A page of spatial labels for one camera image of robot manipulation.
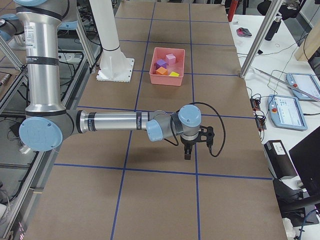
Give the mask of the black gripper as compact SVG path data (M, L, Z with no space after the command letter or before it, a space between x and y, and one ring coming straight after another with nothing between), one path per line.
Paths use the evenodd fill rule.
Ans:
M184 159L191 160L193 146L196 143L200 142L200 135L197 135L197 136L181 135L180 140L184 145Z

